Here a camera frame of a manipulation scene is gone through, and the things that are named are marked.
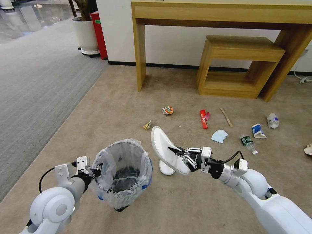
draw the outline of red trash bin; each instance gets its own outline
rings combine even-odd
[[[107,51],[100,21],[100,16],[98,15],[98,11],[95,11],[90,14],[92,16],[93,26],[95,30],[95,35],[97,37],[98,49],[100,51],[101,59],[107,59]]]

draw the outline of black baseboard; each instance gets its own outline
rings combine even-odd
[[[117,62],[117,61],[108,61],[110,65],[124,65],[124,66],[135,66],[135,62]],[[176,65],[176,64],[160,64],[160,63],[146,63],[147,67],[161,67],[161,68],[178,68],[178,69],[192,69],[197,70],[199,66],[191,66],[191,65]],[[222,72],[247,72],[247,68],[227,68],[227,67],[210,67],[210,71],[222,71]],[[297,75],[302,76],[312,76],[312,72],[296,72]],[[288,75],[294,75],[294,72],[288,72]]]

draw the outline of black cable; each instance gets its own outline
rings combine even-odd
[[[41,176],[41,179],[39,181],[39,192],[42,193],[42,190],[41,190],[41,182],[43,180],[43,177],[46,176],[46,174],[48,174],[50,171],[54,170],[54,167],[52,167],[51,169],[47,170],[42,176]]]
[[[234,155],[232,155],[229,159],[225,160],[224,162],[216,162],[216,163],[207,163],[208,165],[222,165],[225,164],[229,161],[231,161],[233,158],[235,158],[236,155],[238,155],[238,153],[241,155],[241,158],[244,159],[243,154],[241,153],[241,151],[237,151]]]

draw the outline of green label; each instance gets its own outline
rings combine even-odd
[[[245,136],[240,139],[244,146],[249,145],[250,143],[253,143],[253,140],[249,136]]]

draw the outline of carpet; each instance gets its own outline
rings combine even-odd
[[[14,188],[0,204],[3,233],[20,232],[29,220],[29,207],[38,195],[38,181],[51,167],[79,156],[96,154],[115,141],[135,138],[149,152],[154,166],[153,181],[132,205],[121,213],[100,201],[88,190],[79,210],[63,233],[266,233],[247,202],[232,189],[202,172],[188,176],[163,175],[150,142],[152,120],[177,146],[209,146],[216,159],[225,160],[241,150],[249,168],[262,173],[281,195],[312,216],[312,158],[303,152],[311,143],[311,85],[287,77],[273,99],[241,99],[200,96],[196,71],[147,68],[148,77],[137,92],[136,68],[109,65]],[[174,114],[161,108],[171,105]],[[219,107],[227,112],[230,128]],[[208,129],[203,130],[199,110],[210,112]],[[280,119],[277,129],[268,129],[266,115]],[[254,156],[240,143],[240,134],[251,135],[260,123],[267,139],[255,139],[259,154]],[[219,129],[229,136],[223,144],[212,141]],[[55,186],[53,173],[43,180],[43,189]]]
[[[70,20],[0,46],[0,201],[104,71]]]

